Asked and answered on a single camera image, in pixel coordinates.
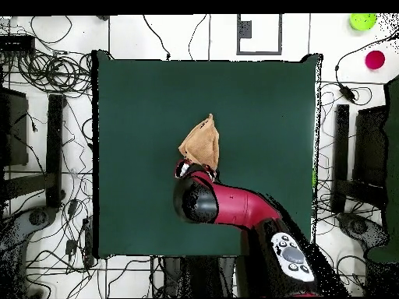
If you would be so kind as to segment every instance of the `power cord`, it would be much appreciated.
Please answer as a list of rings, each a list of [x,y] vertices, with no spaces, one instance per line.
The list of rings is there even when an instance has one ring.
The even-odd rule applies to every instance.
[[[150,26],[150,24],[147,22],[147,18],[145,15],[143,15],[144,18],[144,22],[146,23],[146,25],[148,26],[148,28],[151,30],[151,32],[153,34],[155,34],[155,36],[159,39],[159,41],[161,42],[161,46],[164,49],[164,51],[166,52],[166,59],[169,60],[169,58],[171,58],[171,53],[169,53],[169,51],[167,51],[167,49],[164,46],[164,42],[162,41],[161,37],[154,31],[154,29]]]
[[[192,60],[192,55],[191,55],[191,51],[190,51],[190,46],[191,46],[191,42],[192,42],[192,39],[194,38],[194,34],[196,34],[196,29],[198,28],[198,26],[200,26],[200,24],[206,19],[206,17],[208,16],[208,14],[205,14],[205,16],[200,20],[200,22],[196,25],[196,28],[194,29],[194,32],[192,32],[192,36],[191,36],[191,39],[190,39],[190,42],[189,42],[189,55],[190,55],[190,58],[191,58],[191,60]]]
[[[345,54],[344,56],[342,56],[342,57],[338,60],[337,65],[335,65],[335,79],[337,80],[337,84],[338,84],[338,86],[340,87],[340,92],[341,92],[341,94],[345,97],[345,99],[347,99],[348,101],[352,102],[353,104],[357,104],[357,103],[355,102],[356,99],[355,99],[355,95],[353,94],[352,90],[351,90],[349,87],[344,86],[342,83],[340,83],[340,81],[339,81],[339,79],[338,79],[338,69],[340,68],[339,65],[340,65],[341,61],[342,61],[344,58],[346,58],[347,56],[349,56],[349,55],[351,55],[351,54],[354,54],[354,53],[356,53],[356,52],[358,52],[358,51],[361,51],[362,49],[365,49],[365,48],[367,48],[367,47],[369,47],[369,46],[371,46],[371,45],[380,44],[380,43],[382,43],[382,42],[384,42],[384,41],[391,41],[391,40],[395,40],[395,39],[399,38],[399,35],[397,35],[398,32],[399,32],[399,28],[396,29],[390,36],[385,37],[385,38],[380,39],[380,40],[377,40],[377,41],[373,41],[373,42],[367,44],[366,46],[363,46],[363,47],[361,47],[361,48],[359,48],[359,49],[357,49],[357,50],[355,50],[355,51],[350,51],[349,53]]]

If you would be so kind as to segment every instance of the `pink ball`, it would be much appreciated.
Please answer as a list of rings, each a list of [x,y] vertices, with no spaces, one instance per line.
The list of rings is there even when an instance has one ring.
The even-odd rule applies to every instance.
[[[381,51],[370,51],[365,57],[365,64],[367,68],[375,70],[383,66],[385,56]]]

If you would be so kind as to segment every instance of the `black cable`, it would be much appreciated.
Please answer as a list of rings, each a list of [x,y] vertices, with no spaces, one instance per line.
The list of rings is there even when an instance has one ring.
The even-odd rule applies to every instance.
[[[31,283],[31,284],[36,284],[36,285],[38,285],[38,286],[47,288],[47,289],[48,289],[48,295],[47,295],[47,298],[46,298],[46,299],[49,299],[49,298],[50,298],[50,296],[51,296],[51,288],[50,288],[48,285],[42,284],[42,283],[38,283],[38,282],[34,282],[34,281],[31,281],[31,280],[29,280],[28,278],[26,278],[26,281],[28,281],[28,282]]]
[[[340,272],[340,270],[339,270],[340,263],[341,263],[343,260],[347,259],[347,258],[354,258],[354,259],[357,259],[357,260],[359,260],[360,262],[362,262],[364,265],[366,265],[365,261],[364,261],[363,259],[359,258],[358,256],[356,256],[356,255],[346,255],[346,256],[344,256],[344,257],[339,258],[338,261],[337,261],[337,275],[340,275],[340,274],[339,274],[339,272]],[[352,276],[353,276],[354,278],[355,278],[355,277],[358,278],[358,276],[357,276],[356,274],[352,274]],[[365,286],[364,286],[362,283],[360,283],[360,281],[358,281],[358,282],[356,283],[355,281],[349,279],[346,275],[345,275],[345,277],[347,278],[348,281],[353,282],[354,284],[356,284],[358,287],[362,288],[363,290],[365,289]]]
[[[399,32],[399,28],[397,28],[397,29],[396,29],[390,36],[388,36],[388,37],[385,37],[385,38],[380,39],[380,40],[377,40],[377,41],[373,41],[373,42],[367,44],[366,46],[363,46],[363,47],[361,47],[361,48],[359,48],[359,49],[357,49],[357,50],[355,50],[355,51],[350,51],[349,53],[347,53],[347,54],[345,54],[344,56],[342,56],[342,57],[338,60],[337,65],[335,65],[335,79],[337,80],[338,85],[340,85],[340,87],[343,87],[343,85],[342,85],[342,84],[340,83],[340,81],[338,80],[338,69],[340,68],[339,65],[340,65],[341,61],[342,61],[344,58],[346,58],[347,56],[349,56],[349,55],[351,55],[351,54],[354,54],[354,53],[356,53],[356,52],[358,52],[358,51],[361,51],[362,49],[365,49],[365,48],[367,48],[367,47],[369,47],[369,46],[371,46],[371,45],[373,45],[373,44],[380,44],[380,43],[382,43],[382,42],[384,42],[384,41],[395,40],[395,39],[398,38],[398,36],[395,36],[395,34],[398,34],[398,32]]]
[[[153,34],[155,34],[157,36],[157,38],[159,39],[159,41],[161,42],[161,46],[164,49],[164,51],[166,51],[166,59],[168,60],[171,57],[171,53],[169,53],[169,51],[166,50],[165,46],[164,46],[164,42],[162,41],[161,37],[158,36],[158,34],[154,31],[154,29],[150,26],[150,24],[147,22],[146,16],[143,15],[144,18],[144,22],[146,23],[146,25],[148,26],[148,28],[152,31]]]
[[[192,36],[191,36],[191,39],[190,39],[190,42],[189,42],[189,55],[190,55],[191,60],[192,60],[192,55],[191,55],[191,51],[190,51],[190,46],[191,46],[192,39],[194,38],[194,34],[196,34],[196,29],[197,29],[198,26],[200,26],[200,24],[206,19],[207,16],[208,16],[208,14],[205,14],[205,16],[204,16],[204,17],[200,20],[200,22],[196,25],[196,28],[194,29],[194,32],[192,32]]]
[[[93,139],[92,139],[92,138],[89,138],[89,137],[85,134],[85,132],[84,132],[84,125],[87,124],[89,121],[92,121],[92,120],[93,120],[92,118],[87,119],[87,120],[82,124],[82,129],[81,129],[81,132],[82,132],[83,136],[85,137],[85,139],[90,140],[90,141],[93,141]]]
[[[116,282],[117,280],[119,280],[123,276],[123,274],[125,273],[125,271],[128,269],[129,265],[132,262],[149,262],[149,261],[150,260],[131,260],[131,261],[129,261],[126,264],[125,268],[122,270],[122,272],[119,274],[119,276],[116,279],[112,280],[110,283],[108,283],[108,293],[107,293],[106,298],[108,299],[111,296],[111,284],[113,284],[114,282]]]
[[[72,29],[72,22],[71,22],[71,20],[69,19],[68,16],[65,16],[65,17],[66,17],[66,19],[67,19],[68,22],[69,22],[68,31],[66,31],[66,34],[65,34],[63,37],[59,38],[59,39],[56,40],[56,41],[44,41],[44,40],[40,39],[40,38],[37,36],[36,32],[34,31],[34,25],[33,25],[33,24],[34,24],[34,19],[36,18],[36,16],[33,16],[32,19],[30,20],[30,28],[31,28],[31,30],[32,30],[32,32],[33,32],[33,34],[34,34],[34,36],[35,36],[41,43],[45,43],[45,44],[57,44],[59,41],[63,40],[66,36],[68,36],[69,32],[70,32],[71,29]]]

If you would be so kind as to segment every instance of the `dark green table surface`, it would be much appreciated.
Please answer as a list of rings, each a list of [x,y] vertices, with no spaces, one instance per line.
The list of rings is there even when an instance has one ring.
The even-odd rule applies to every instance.
[[[221,181],[272,195],[310,237],[317,55],[303,63],[98,58],[101,258],[240,255],[238,229],[183,223],[173,209],[178,146],[209,113]]]

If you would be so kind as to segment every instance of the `brown cloth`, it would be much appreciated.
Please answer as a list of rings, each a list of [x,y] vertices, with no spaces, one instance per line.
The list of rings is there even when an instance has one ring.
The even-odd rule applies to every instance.
[[[193,163],[206,164],[215,171],[219,161],[219,133],[215,128],[214,116],[210,114],[193,128],[178,150]]]

